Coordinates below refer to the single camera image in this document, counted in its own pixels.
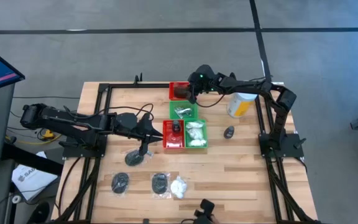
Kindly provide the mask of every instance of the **red plastic container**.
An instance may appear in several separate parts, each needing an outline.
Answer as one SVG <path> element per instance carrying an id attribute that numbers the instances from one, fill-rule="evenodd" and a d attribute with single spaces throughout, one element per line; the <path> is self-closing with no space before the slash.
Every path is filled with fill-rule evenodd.
<path id="1" fill-rule="evenodd" d="M 162 146 L 166 151 L 181 151 L 185 149 L 185 123 L 178 120 L 180 124 L 180 133 L 174 133 L 172 130 L 173 120 L 162 121 Z"/>
<path id="2" fill-rule="evenodd" d="M 188 86 L 189 82 L 170 82 L 169 83 L 169 99 L 170 100 L 186 100 L 186 98 L 177 98 L 173 95 L 173 88 L 176 86 Z"/>

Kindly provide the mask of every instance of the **wooden plank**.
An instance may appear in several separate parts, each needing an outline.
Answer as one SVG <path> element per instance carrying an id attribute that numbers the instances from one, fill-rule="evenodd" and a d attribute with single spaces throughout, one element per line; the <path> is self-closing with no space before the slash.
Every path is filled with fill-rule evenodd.
<path id="1" fill-rule="evenodd" d="M 93 114 L 98 85 L 95 82 L 84 84 L 79 113 Z M 209 105 L 218 98 L 217 94 L 212 93 L 201 95 L 199 101 Z M 162 143 L 156 142 L 149 147 L 155 153 L 153 158 L 148 157 L 145 163 L 129 167 L 124 162 L 125 155 L 139 148 L 139 141 L 108 136 L 108 147 L 98 176 L 92 223 L 141 223 L 144 218 L 149 218 L 152 223 L 180 223 L 185 218 L 193 218 L 194 210 L 199 209 L 203 198 L 216 204 L 214 214 L 221 223 L 274 223 L 269 178 L 257 140 L 259 124 L 256 108 L 251 106 L 244 117 L 234 119 L 226 112 L 229 100 L 230 96 L 226 96 L 216 106 L 199 110 L 199 117 L 207 121 L 208 149 L 166 153 Z M 263 100 L 261 102 L 266 129 L 269 130 L 265 103 Z M 128 88 L 114 89 L 112 92 L 111 106 L 140 108 L 146 103 L 154 104 L 153 126 L 161 131 L 162 121 L 168 119 L 168 89 Z M 127 109 L 110 111 L 136 113 Z M 223 138 L 223 131 L 229 125 L 235 126 L 236 130 L 234 137 L 227 140 Z M 288 132 L 295 130 L 291 114 L 286 129 Z M 62 180 L 73 161 L 69 159 L 65 162 Z M 83 159 L 80 159 L 65 187 L 63 209 L 78 191 L 82 167 Z M 284 167 L 291 194 L 309 216 L 317 218 L 304 167 L 294 159 L 285 159 Z M 118 172 L 127 172 L 130 176 L 128 191 L 121 196 L 111 191 L 112 178 Z M 156 172 L 170 173 L 171 180 L 178 175 L 182 177 L 188 184 L 185 198 L 153 198 L 150 179 Z M 82 218 L 85 217 L 87 203 L 88 195 L 84 198 Z M 280 203 L 285 217 L 281 196 Z M 54 209 L 52 218 L 57 217 L 57 209 Z"/>

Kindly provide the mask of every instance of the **white tape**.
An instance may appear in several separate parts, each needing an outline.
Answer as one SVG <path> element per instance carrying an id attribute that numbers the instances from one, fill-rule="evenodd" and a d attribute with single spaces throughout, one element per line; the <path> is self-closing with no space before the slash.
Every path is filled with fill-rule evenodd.
<path id="1" fill-rule="evenodd" d="M 12 203 L 19 203 L 22 200 L 22 197 L 20 195 L 15 195 L 12 198 Z"/>

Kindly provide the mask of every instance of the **plastic bag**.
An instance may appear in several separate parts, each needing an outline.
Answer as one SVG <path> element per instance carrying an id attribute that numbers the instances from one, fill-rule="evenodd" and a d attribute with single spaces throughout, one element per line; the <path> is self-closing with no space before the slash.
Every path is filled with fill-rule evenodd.
<path id="1" fill-rule="evenodd" d="M 111 191 L 114 196 L 123 197 L 129 186 L 129 175 L 124 172 L 113 173 L 111 181 Z"/>
<path id="2" fill-rule="evenodd" d="M 169 173 L 156 173 L 151 175 L 152 180 L 152 198 L 172 198 Z"/>
<path id="3" fill-rule="evenodd" d="M 128 166 L 141 166 L 142 164 L 147 163 L 153 157 L 154 153 L 148 151 L 144 156 L 139 155 L 139 150 L 134 149 L 127 151 L 127 155 L 125 156 L 125 163 Z"/>
<path id="4" fill-rule="evenodd" d="M 182 199 L 186 192 L 187 184 L 180 176 L 177 176 L 177 179 L 172 182 L 170 189 L 173 195 Z"/>

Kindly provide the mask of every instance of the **paper sheet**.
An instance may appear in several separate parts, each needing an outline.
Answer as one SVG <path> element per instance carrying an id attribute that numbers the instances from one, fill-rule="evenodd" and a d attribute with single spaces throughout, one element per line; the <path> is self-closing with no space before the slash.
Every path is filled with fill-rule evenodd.
<path id="1" fill-rule="evenodd" d="M 37 156 L 44 158 L 47 157 L 44 152 L 38 152 Z M 41 191 L 43 191 L 45 188 L 44 186 L 50 184 L 56 178 L 57 175 L 49 174 L 23 165 L 18 165 L 12 173 L 12 181 L 15 183 L 17 189 L 22 192 L 22 195 L 27 201 L 37 196 Z"/>

